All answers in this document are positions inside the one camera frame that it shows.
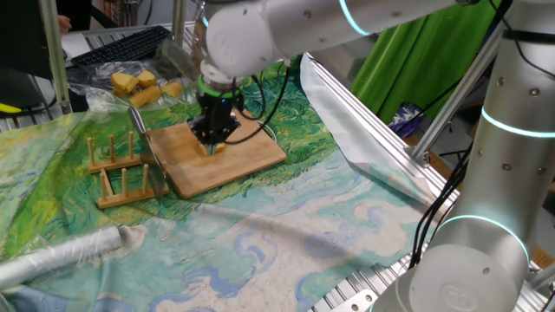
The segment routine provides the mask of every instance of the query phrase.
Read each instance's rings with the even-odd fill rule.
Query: yellow object
[[[183,85],[179,81],[170,81],[160,90],[172,97],[178,97],[180,96],[181,92],[183,92]]]
[[[133,75],[123,74],[123,73],[113,73],[110,77],[110,81],[114,88],[123,90],[126,94],[131,94],[133,89],[139,83],[139,79]]]
[[[125,92],[124,90],[114,87],[114,91],[112,92],[114,95],[121,95],[121,96],[129,96],[137,93],[136,88],[132,88],[130,93]]]
[[[145,70],[142,73],[140,73],[140,75],[138,75],[137,78],[139,79],[139,86],[143,88],[148,88],[148,87],[157,85],[156,77],[154,77],[154,74],[149,72],[148,70]]]
[[[152,86],[140,91],[137,95],[131,98],[131,103],[137,107],[141,108],[145,104],[150,104],[156,102],[162,96],[162,92],[158,87]]]
[[[17,107],[11,107],[10,105],[0,103],[0,112],[8,113],[8,114],[15,114],[21,113],[21,109]]]
[[[209,156],[208,152],[206,151],[206,147],[203,144],[201,144],[200,142],[199,142],[199,144],[200,144],[200,147],[201,147],[200,149],[205,153],[205,156]],[[214,155],[223,151],[223,150],[225,150],[225,143],[219,143],[216,146],[216,152],[214,153]]]

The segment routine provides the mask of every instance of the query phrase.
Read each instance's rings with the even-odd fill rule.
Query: knife handle
[[[139,136],[142,137],[147,134],[147,128],[145,127],[145,123],[142,121],[137,108],[130,107],[127,109],[127,113],[129,114],[129,117],[131,117],[131,122],[133,122],[133,126],[137,129]]]

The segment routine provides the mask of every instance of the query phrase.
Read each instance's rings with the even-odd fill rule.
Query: silver foil
[[[0,289],[31,281],[41,274],[70,264],[87,261],[102,253],[120,248],[121,245],[121,235],[115,226],[69,237],[48,247],[0,263]]]

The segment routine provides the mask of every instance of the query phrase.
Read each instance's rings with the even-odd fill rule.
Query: metal pole
[[[173,38],[180,47],[183,46],[186,20],[185,0],[173,0]]]
[[[50,70],[54,80],[55,97],[62,113],[73,113],[69,103],[68,78],[63,60],[62,37],[58,24],[58,10],[55,0],[40,0],[44,33],[49,46]]]
[[[459,86],[457,86],[447,103],[443,106],[443,109],[437,117],[435,117],[430,128],[426,131],[426,133],[424,133],[424,136],[418,145],[407,147],[406,151],[408,155],[410,155],[410,157],[421,166],[429,166],[428,151],[440,136],[441,131],[443,131],[445,126],[453,118],[459,105],[464,101],[464,99],[467,98],[471,88],[479,80],[489,63],[497,55],[503,31],[505,31],[505,25],[503,25],[503,23],[499,23],[468,69],[465,76],[460,81]]]

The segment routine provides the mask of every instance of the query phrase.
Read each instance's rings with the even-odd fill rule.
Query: wooden cutting board
[[[228,139],[240,140],[259,128],[236,112],[241,127]],[[212,156],[206,156],[187,123],[152,131],[150,140],[160,162],[182,198],[209,191],[248,174],[285,160],[287,155],[272,138],[261,131],[239,145],[227,145]]]

